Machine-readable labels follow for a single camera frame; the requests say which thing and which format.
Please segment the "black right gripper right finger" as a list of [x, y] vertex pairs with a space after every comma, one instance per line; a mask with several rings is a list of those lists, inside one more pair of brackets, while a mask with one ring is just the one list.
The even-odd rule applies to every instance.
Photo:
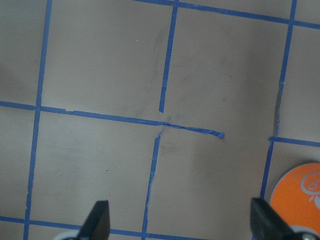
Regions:
[[256, 240], [309, 240], [310, 233], [295, 232], [263, 198], [250, 201], [250, 230]]

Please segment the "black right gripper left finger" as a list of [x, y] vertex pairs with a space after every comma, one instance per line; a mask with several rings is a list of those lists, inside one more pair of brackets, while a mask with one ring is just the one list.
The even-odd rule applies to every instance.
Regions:
[[107, 240], [110, 236], [110, 210], [107, 200], [97, 201], [76, 236], [77, 240]]

